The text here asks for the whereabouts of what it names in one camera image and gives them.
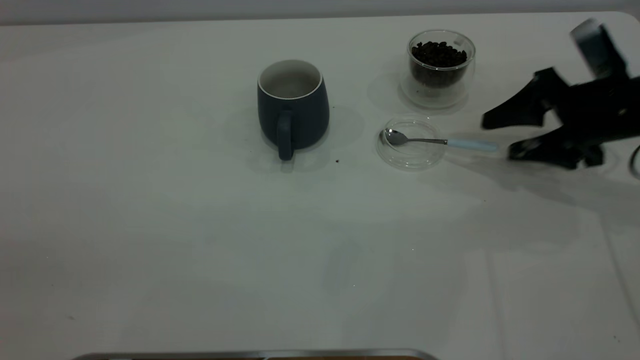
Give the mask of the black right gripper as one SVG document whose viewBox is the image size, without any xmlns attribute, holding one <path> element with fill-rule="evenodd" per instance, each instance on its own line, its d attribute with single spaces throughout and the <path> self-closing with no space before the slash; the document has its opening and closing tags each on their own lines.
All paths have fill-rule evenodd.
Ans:
<svg viewBox="0 0 640 360">
<path fill-rule="evenodd" d="M 600 79 L 570 86 L 555 68 L 536 71 L 521 91 L 482 115 L 481 127 L 544 125 L 556 108 L 561 127 L 514 142 L 507 159 L 576 170 L 604 164 L 602 144 L 639 136 L 639 78 Z"/>
</svg>

